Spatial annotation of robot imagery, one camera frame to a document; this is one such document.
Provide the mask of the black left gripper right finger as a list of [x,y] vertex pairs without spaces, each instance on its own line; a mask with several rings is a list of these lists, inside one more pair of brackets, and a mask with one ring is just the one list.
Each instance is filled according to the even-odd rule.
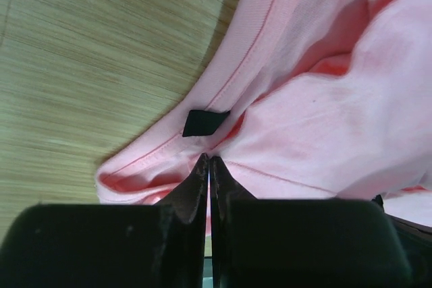
[[365,200],[264,200],[209,164],[215,287],[409,287],[396,230]]

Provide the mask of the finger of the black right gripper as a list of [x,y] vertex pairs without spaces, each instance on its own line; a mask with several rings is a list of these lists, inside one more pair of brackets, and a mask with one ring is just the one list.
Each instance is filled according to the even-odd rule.
[[391,219],[412,266],[414,287],[431,287],[431,230],[406,220]]

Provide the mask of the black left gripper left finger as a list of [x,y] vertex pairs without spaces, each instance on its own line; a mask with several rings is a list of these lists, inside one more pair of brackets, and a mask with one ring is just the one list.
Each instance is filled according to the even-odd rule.
[[154,205],[38,204],[1,244],[2,287],[201,287],[208,158]]

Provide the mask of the pink t shirt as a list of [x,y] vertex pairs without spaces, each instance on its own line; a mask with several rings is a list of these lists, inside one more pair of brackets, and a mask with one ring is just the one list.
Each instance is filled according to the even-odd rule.
[[431,0],[240,0],[185,99],[95,176],[154,204],[202,153],[258,198],[384,198],[431,224]]

